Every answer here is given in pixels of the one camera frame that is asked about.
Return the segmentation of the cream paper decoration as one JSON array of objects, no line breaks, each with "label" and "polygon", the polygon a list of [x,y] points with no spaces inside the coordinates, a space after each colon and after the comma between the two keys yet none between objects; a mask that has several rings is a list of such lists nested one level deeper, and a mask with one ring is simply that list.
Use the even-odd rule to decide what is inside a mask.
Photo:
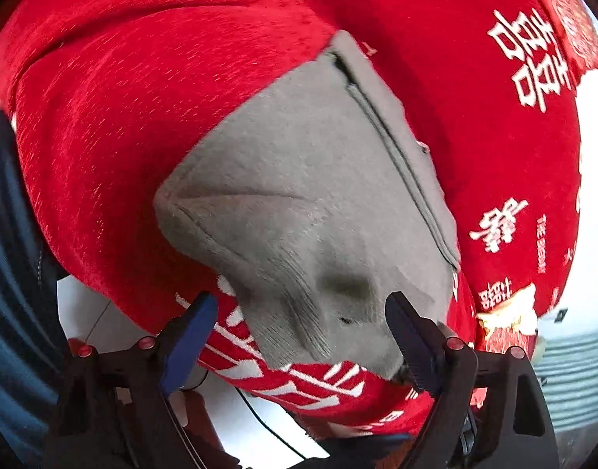
[{"label": "cream paper decoration", "polygon": [[538,317],[534,309],[536,286],[531,283],[513,293],[492,311],[477,314],[481,325],[490,333],[510,329],[525,336],[537,333]]}]

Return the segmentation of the grey knitted sweater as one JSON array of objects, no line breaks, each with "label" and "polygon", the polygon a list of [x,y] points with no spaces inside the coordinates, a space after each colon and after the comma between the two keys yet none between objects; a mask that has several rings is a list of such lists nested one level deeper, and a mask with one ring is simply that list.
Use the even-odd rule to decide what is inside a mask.
[{"label": "grey knitted sweater", "polygon": [[265,362],[390,379],[385,302],[441,322],[461,257],[429,151],[348,33],[224,118],[158,188],[163,236],[226,278]]}]

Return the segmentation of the person's blue striped clothing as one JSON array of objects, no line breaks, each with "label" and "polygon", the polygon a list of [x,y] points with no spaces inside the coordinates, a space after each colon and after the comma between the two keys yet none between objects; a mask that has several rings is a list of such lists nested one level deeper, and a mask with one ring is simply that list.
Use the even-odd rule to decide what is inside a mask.
[{"label": "person's blue striped clothing", "polygon": [[0,450],[39,468],[69,345],[57,309],[61,269],[37,223],[16,136],[0,110]]}]

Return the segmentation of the red embroidered pillow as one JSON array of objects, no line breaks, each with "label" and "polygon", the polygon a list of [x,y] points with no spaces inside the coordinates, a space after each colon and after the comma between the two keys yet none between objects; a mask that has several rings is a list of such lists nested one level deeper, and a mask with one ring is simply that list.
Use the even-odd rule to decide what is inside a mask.
[{"label": "red embroidered pillow", "polygon": [[598,70],[598,33],[583,0],[539,0],[556,32],[571,80]]}]

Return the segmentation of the red wedding blanket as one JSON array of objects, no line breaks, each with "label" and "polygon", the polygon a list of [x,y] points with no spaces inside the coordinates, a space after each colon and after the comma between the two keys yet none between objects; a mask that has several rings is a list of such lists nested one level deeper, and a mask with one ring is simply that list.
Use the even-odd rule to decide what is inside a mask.
[{"label": "red wedding blanket", "polygon": [[477,319],[533,283],[561,297],[577,243],[575,85],[539,0],[9,0],[0,110],[64,268],[159,331],[199,292],[220,315],[200,363],[337,436],[414,433],[403,367],[265,362],[226,278],[159,229],[158,188],[214,127],[348,33],[430,153],[461,263],[440,323],[482,349],[528,344]]}]

